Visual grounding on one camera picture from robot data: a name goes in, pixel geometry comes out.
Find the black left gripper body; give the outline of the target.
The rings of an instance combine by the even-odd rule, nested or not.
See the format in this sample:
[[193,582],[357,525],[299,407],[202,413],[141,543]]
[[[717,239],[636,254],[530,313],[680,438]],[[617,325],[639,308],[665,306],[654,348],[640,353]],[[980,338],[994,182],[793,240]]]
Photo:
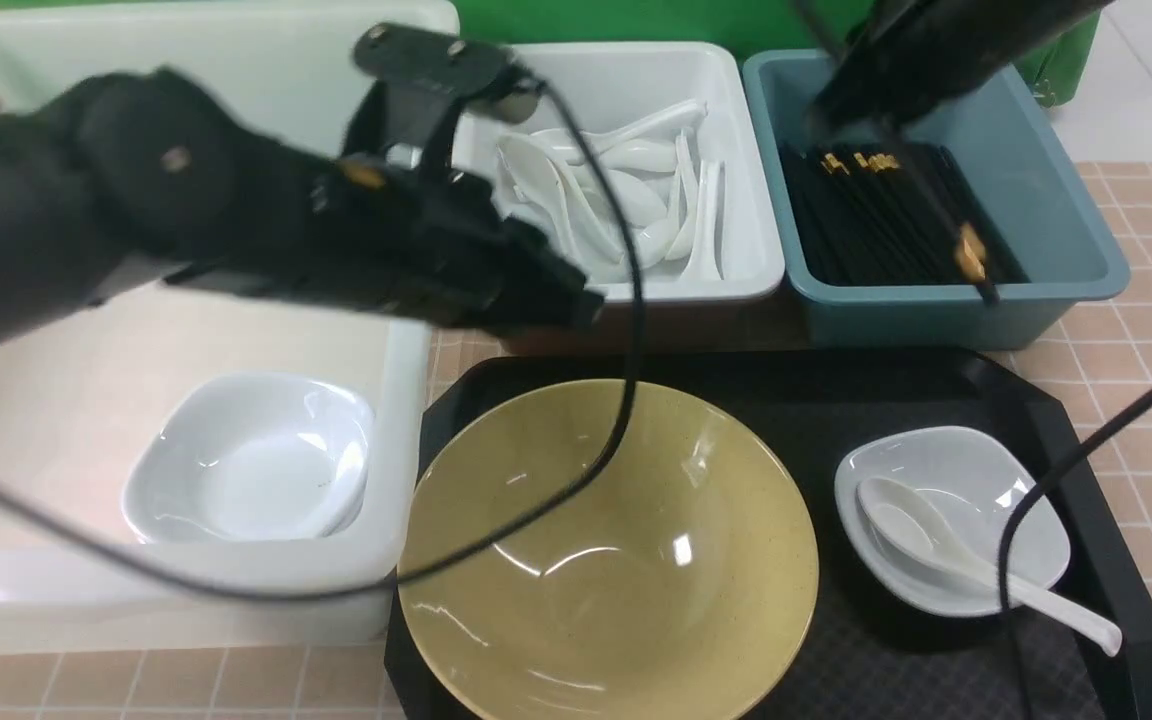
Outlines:
[[465,115],[535,114],[535,73],[507,47],[396,22],[366,29],[351,58],[370,86],[314,167],[312,245],[333,300],[493,333],[593,324],[604,300],[586,274],[453,162]]

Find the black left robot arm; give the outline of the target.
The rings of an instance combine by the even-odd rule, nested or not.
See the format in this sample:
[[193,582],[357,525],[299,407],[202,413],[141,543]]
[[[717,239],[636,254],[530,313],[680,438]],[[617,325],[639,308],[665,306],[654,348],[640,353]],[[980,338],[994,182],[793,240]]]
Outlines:
[[541,82],[511,51],[380,23],[338,156],[256,132],[179,70],[83,79],[0,113],[0,344],[161,282],[503,334],[593,324],[602,295],[488,179],[460,118],[515,120]]

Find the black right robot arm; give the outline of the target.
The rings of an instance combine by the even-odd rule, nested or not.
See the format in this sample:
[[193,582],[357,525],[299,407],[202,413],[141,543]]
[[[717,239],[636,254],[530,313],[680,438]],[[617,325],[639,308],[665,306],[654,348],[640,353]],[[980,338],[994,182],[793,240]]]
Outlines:
[[794,1],[835,70],[806,111],[810,129],[859,123],[899,129],[972,94],[1105,1],[877,1],[851,41],[832,33],[814,1]]

